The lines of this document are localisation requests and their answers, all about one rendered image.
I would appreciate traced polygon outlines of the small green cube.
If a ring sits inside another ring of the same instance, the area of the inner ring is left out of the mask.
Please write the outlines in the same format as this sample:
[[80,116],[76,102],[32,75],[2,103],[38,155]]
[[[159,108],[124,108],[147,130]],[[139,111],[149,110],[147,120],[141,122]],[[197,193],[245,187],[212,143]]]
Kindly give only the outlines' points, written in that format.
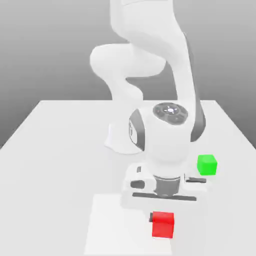
[[212,154],[199,155],[197,158],[197,170],[202,176],[214,176],[217,166],[218,162]]

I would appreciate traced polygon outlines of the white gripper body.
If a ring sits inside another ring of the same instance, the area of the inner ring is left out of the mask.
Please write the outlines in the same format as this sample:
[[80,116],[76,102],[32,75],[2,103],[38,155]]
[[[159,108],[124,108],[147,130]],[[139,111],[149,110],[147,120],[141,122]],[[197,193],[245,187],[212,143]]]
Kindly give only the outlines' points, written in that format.
[[208,189],[202,184],[187,184],[172,197],[159,197],[155,193],[146,193],[132,189],[123,189],[120,205],[125,209],[176,211],[195,209],[206,200]]

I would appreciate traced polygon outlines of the small red cube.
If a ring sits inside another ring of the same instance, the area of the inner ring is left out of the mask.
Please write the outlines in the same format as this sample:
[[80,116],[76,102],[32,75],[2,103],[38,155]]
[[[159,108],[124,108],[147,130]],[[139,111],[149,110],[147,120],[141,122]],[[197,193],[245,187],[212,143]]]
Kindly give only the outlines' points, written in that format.
[[153,211],[151,214],[152,236],[172,239],[174,235],[175,215],[173,212]]

